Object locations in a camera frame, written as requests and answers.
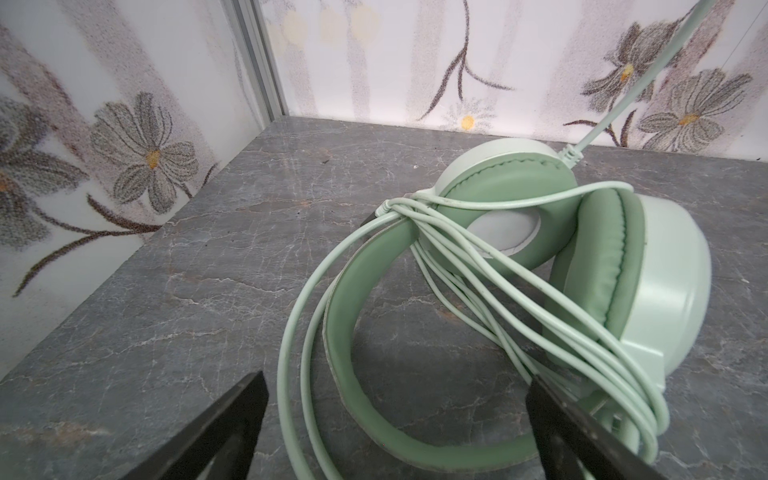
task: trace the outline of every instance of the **ear cushion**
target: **ear cushion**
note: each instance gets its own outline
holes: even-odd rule
[[[571,169],[557,158],[523,152],[502,155],[476,165],[451,182],[441,195],[455,200],[497,202],[540,197],[576,186]],[[570,198],[538,207],[541,226],[536,237],[511,258],[528,269],[552,258],[574,232],[578,203],[579,199]],[[486,213],[483,210],[460,210],[445,206],[438,207],[437,211],[463,227],[468,227]],[[443,266],[456,271],[429,242],[424,242],[423,246],[430,249]],[[489,263],[502,274],[511,274],[499,262],[489,260]]]
[[[555,258],[550,283],[619,337],[640,280],[644,245],[645,217],[637,195],[591,192],[579,206],[576,234]],[[545,308],[586,333],[555,301],[546,299]]]

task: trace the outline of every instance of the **gray flower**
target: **gray flower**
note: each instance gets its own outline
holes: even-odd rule
[[[669,109],[643,118],[637,128],[649,134],[643,149],[658,151],[702,151],[723,133],[710,118],[734,109],[746,94],[741,88],[752,81],[741,74],[723,83],[719,68],[704,70],[676,84],[670,92]]]
[[[632,88],[667,45],[679,23],[656,22],[646,28],[640,28],[638,23],[633,23],[621,37],[617,47],[605,57],[615,69],[606,77],[584,84],[581,94],[591,96],[590,110],[607,110],[619,94]],[[638,100],[648,101],[653,93],[654,83],[651,82]]]
[[[79,168],[35,150],[48,133],[42,115],[0,98],[0,243],[14,248],[43,240],[48,228],[32,216],[31,196],[71,190],[88,178]]]
[[[96,119],[94,149],[126,167],[114,182],[114,198],[126,204],[148,190],[152,208],[168,212],[176,203],[174,185],[191,180],[198,168],[192,142],[168,144],[174,130],[168,110],[152,105],[152,94],[141,92],[133,113],[124,103],[108,102]]]

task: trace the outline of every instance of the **floral wallpaper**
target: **floral wallpaper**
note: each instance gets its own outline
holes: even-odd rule
[[[0,3],[0,378],[263,130],[244,65],[218,0]]]
[[[695,0],[260,0],[291,114],[575,142]],[[768,8],[719,0],[595,143],[766,160]]]

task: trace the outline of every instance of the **white ear cup shell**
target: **white ear cup shell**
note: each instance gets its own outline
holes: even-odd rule
[[[664,388],[699,334],[710,297],[710,248],[680,205],[638,195],[645,212],[645,252],[620,341]]]

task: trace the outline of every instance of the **mint green headphones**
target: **mint green headphones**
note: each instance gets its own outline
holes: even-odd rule
[[[360,427],[395,457],[429,470],[477,472],[536,456],[532,434],[491,446],[434,446],[390,425],[364,394],[352,365],[355,325],[366,298],[392,261],[410,249],[438,299],[507,353],[530,382],[545,376],[594,414],[648,462],[669,425],[665,378],[696,339],[710,292],[710,254],[694,220],[676,203],[635,194],[607,181],[579,187],[571,168],[581,149],[645,88],[680,49],[712,0],[690,13],[654,65],[608,116],[575,147],[561,153],[537,141],[506,138],[453,161],[434,187],[385,201],[377,218],[352,233],[308,279],[286,324],[278,364],[280,424],[296,476],[314,478],[293,425],[289,358],[298,320],[329,266],[358,239],[378,230],[323,294],[303,344],[300,384],[310,442],[327,478],[341,479],[316,427],[310,392],[313,339],[323,342],[344,406]],[[554,257],[549,283],[533,269]],[[434,276],[464,304],[451,304]],[[519,276],[542,291],[543,306],[508,279]],[[536,333],[488,290],[496,285],[544,327]],[[574,370],[572,382],[526,354],[502,329],[509,326]]]

